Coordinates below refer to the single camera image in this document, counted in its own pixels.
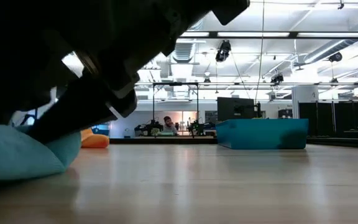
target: orange cushion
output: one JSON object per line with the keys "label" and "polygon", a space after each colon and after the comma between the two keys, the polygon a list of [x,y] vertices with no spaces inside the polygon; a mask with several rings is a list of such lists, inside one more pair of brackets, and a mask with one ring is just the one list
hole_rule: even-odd
{"label": "orange cushion", "polygon": [[93,132],[91,128],[85,129],[81,131],[81,141],[84,141],[88,137],[92,136]]}
{"label": "orange cushion", "polygon": [[110,144],[110,139],[102,134],[92,134],[81,142],[81,147],[85,148],[105,148]]}

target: cable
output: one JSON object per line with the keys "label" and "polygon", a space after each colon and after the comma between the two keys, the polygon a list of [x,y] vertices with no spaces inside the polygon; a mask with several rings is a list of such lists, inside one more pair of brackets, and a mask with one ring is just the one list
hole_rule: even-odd
{"label": "cable", "polygon": [[334,79],[334,65],[333,65],[333,62],[331,62],[331,72],[333,74],[333,79]]}
{"label": "cable", "polygon": [[240,74],[239,68],[237,67],[236,60],[234,59],[234,53],[233,53],[233,52],[231,52],[231,56],[233,57],[234,65],[236,66],[236,70],[237,70],[237,73],[239,74],[239,77],[240,77],[242,86],[244,87],[244,89],[245,89],[245,91],[246,91],[246,93],[247,93],[247,95],[248,95],[248,98],[251,99],[251,97],[250,97],[249,94],[248,94],[248,90],[247,90],[247,88],[246,88],[246,84],[244,84],[244,81],[242,81],[241,74]]}
{"label": "cable", "polygon": [[208,71],[210,65],[211,65],[211,61],[209,61],[209,64],[208,64],[208,66],[206,67],[206,70],[204,71],[204,74]]}
{"label": "cable", "polygon": [[215,94],[218,94],[218,62],[215,62],[215,72],[216,72],[216,92]]}
{"label": "cable", "polygon": [[265,31],[265,0],[262,9],[262,43],[260,44],[259,78],[258,78],[258,84],[256,86],[255,104],[258,98],[259,82],[260,82],[261,71],[262,71],[262,54],[264,51],[264,31]]}

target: light wood floor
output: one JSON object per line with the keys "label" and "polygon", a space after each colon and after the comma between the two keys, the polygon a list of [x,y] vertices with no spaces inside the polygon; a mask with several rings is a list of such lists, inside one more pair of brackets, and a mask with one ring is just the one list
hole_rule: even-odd
{"label": "light wood floor", "polygon": [[0,223],[358,223],[358,149],[84,149],[65,174],[0,190]]}

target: teal box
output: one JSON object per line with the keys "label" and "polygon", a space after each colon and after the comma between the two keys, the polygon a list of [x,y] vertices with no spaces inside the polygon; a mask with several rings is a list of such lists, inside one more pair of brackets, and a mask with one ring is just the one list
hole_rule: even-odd
{"label": "teal box", "polygon": [[231,149],[304,149],[308,126],[308,119],[230,119],[216,125],[216,137]]}

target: teal pillow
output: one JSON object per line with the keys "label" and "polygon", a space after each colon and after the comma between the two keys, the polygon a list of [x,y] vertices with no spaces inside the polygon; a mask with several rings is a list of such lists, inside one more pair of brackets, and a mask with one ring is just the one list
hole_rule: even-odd
{"label": "teal pillow", "polygon": [[46,145],[25,132],[0,125],[0,180],[21,180],[66,171],[81,147],[81,134],[64,136]]}

